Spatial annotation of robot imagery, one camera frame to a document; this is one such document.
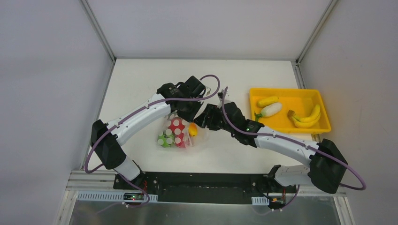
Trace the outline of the yellow fake corn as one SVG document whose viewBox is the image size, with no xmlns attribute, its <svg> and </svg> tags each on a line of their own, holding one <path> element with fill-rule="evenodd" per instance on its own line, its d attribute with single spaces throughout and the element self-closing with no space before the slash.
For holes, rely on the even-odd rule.
<svg viewBox="0 0 398 225">
<path fill-rule="evenodd" d="M 267 98 L 260 99 L 257 102 L 257 106 L 260 107 L 260 108 L 264 108 L 264 107 L 266 107 L 268 105 L 277 103 L 278 101 L 279 101 L 279 97 L 278 96 L 270 96 L 270 97 L 267 97 Z"/>
</svg>

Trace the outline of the clear zip top bag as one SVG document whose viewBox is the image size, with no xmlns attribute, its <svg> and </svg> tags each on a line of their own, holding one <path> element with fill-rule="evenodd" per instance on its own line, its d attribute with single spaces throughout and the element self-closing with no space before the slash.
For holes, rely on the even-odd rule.
<svg viewBox="0 0 398 225">
<path fill-rule="evenodd" d="M 207 140 L 207 131 L 172 112 L 163 117 L 156 143 L 163 148 L 187 149 Z"/>
</svg>

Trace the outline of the white fake radish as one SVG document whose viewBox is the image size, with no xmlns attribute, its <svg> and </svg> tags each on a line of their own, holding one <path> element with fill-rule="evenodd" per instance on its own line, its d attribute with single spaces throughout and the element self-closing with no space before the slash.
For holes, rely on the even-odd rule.
<svg viewBox="0 0 398 225">
<path fill-rule="evenodd" d="M 265 106 L 260 111 L 260 113 L 255 113 L 255 120 L 259 121 L 260 118 L 271 117 L 271 116 L 277 114 L 278 112 L 281 111 L 282 106 L 283 105 L 281 103 L 279 103 L 279 102 L 276 102 L 276 103 L 270 104 L 268 106 Z"/>
</svg>

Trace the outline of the yellow fake banana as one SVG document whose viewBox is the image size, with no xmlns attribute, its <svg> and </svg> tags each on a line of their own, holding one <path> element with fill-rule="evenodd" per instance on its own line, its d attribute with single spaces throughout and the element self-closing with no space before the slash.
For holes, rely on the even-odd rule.
<svg viewBox="0 0 398 225">
<path fill-rule="evenodd" d="M 312 112 L 307 117 L 300 117 L 295 111 L 288 111 L 288 118 L 293 122 L 294 126 L 297 128 L 310 128 L 314 126 L 321 117 L 321 106 L 315 105 Z"/>
</svg>

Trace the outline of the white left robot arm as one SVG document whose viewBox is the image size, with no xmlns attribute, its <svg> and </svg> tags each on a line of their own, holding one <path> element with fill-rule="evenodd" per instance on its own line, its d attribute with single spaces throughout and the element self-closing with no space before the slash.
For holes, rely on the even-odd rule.
<svg viewBox="0 0 398 225">
<path fill-rule="evenodd" d="M 122 146 L 138 131 L 170 113 L 192 122 L 203 100 L 207 99 L 206 89 L 201 80 L 194 76 L 177 84 L 169 82 L 132 112 L 109 122 L 95 121 L 91 132 L 92 149 L 87 158 L 90 159 L 95 153 L 101 166 L 123 176 L 131 189 L 139 189 L 143 184 L 142 171 L 126 155 Z"/>
</svg>

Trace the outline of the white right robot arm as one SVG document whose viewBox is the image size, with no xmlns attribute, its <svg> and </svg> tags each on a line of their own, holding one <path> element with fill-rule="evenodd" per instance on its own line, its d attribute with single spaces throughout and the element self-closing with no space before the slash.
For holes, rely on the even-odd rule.
<svg viewBox="0 0 398 225">
<path fill-rule="evenodd" d="M 273 166 L 266 180 L 272 192 L 287 186 L 314 185 L 323 192 L 335 194 L 346 171 L 341 165 L 346 160 L 332 141 L 306 141 L 277 132 L 246 119 L 234 102 L 223 108 L 207 104 L 194 123 L 209 130 L 228 131 L 243 145 L 272 150 L 300 162 L 296 166 Z"/>
</svg>

